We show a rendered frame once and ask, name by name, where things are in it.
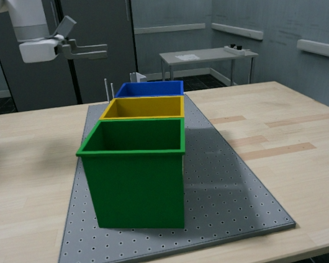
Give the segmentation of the green bin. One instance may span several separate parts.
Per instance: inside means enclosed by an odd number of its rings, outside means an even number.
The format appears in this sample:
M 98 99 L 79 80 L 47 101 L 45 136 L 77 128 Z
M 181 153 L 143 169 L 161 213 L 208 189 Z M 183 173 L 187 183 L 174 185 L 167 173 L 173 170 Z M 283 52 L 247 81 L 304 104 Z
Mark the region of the green bin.
M 184 118 L 98 120 L 79 150 L 99 228 L 184 228 Z

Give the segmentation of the blue bin with label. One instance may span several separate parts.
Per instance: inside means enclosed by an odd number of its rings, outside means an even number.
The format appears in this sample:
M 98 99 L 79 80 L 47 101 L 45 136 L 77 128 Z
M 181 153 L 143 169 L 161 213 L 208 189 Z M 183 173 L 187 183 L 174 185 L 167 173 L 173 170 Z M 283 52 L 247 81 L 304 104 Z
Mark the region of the blue bin with label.
M 183 95 L 183 81 L 128 82 L 123 83 L 114 98 Z

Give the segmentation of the yellow open bin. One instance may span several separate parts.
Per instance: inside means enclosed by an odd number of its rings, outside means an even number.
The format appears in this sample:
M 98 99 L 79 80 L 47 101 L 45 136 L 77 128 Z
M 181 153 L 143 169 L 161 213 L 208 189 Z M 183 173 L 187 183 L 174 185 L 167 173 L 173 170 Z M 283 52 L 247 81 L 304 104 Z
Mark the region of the yellow open bin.
M 113 98 L 99 120 L 184 118 L 184 96 Z

